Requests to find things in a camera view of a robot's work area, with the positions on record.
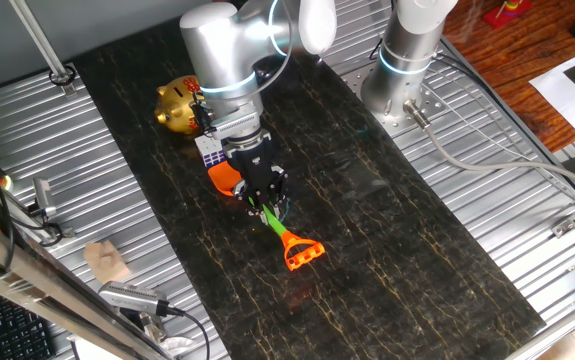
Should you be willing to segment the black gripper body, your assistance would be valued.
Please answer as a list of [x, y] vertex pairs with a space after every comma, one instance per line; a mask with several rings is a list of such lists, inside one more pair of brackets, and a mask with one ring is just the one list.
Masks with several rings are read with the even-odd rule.
[[273, 180], [273, 145], [269, 132], [225, 141], [225, 156], [251, 188], [267, 188]]

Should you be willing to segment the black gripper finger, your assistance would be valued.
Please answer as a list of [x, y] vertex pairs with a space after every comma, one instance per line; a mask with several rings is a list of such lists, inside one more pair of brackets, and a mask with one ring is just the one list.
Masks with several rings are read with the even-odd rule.
[[250, 216], [259, 216], [263, 213], [257, 192], [244, 179], [234, 185], [234, 197], [245, 204]]
[[272, 167], [272, 179], [269, 184], [269, 201], [273, 215], [280, 217], [280, 204], [286, 199], [288, 174], [281, 167]]

